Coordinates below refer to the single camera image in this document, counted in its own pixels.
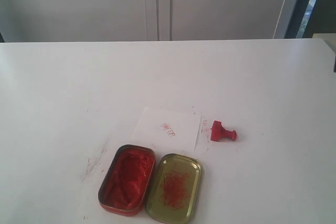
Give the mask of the dark window frame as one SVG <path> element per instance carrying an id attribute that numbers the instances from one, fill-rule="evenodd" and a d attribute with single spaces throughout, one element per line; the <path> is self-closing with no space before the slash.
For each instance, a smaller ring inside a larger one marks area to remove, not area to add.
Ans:
<path id="1" fill-rule="evenodd" d="M 335 33 L 335 0 L 296 0 L 285 38 Z"/>

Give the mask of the white cabinet doors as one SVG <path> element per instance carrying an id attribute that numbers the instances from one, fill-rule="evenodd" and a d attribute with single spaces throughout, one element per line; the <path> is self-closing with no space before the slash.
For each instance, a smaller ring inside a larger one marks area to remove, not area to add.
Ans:
<path id="1" fill-rule="evenodd" d="M 284 38 L 297 0 L 1 0 L 6 42 Z"/>

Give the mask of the red ink pad tin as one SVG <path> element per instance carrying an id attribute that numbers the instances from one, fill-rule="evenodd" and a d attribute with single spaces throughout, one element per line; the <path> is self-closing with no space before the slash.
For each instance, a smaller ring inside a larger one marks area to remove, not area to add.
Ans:
<path id="1" fill-rule="evenodd" d="M 99 188 L 100 206 L 122 216 L 138 214 L 152 182 L 155 162 L 155 153 L 150 148 L 131 144 L 121 146 Z"/>

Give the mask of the red stamp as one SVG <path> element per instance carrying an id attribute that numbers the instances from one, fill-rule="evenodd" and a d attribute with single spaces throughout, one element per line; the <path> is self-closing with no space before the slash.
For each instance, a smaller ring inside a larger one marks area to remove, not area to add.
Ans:
<path id="1" fill-rule="evenodd" d="M 220 121 L 214 121 L 211 128 L 211 141 L 236 141 L 237 132 L 235 130 L 227 130 L 222 126 Z"/>

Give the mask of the white paper sheet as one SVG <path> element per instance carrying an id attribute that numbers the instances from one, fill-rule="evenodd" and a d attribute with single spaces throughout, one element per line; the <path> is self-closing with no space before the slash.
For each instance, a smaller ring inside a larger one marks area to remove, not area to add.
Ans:
<path id="1" fill-rule="evenodd" d="M 200 124 L 199 115 L 145 108 L 131 140 L 148 146 L 193 152 Z"/>

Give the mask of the gold tin lid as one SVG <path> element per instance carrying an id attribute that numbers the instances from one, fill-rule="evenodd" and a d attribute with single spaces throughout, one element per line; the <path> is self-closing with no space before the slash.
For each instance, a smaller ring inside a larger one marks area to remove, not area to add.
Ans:
<path id="1" fill-rule="evenodd" d="M 159 162 L 145 210 L 161 223 L 188 223 L 193 215 L 202 179 L 202 166 L 180 154 L 166 154 Z"/>

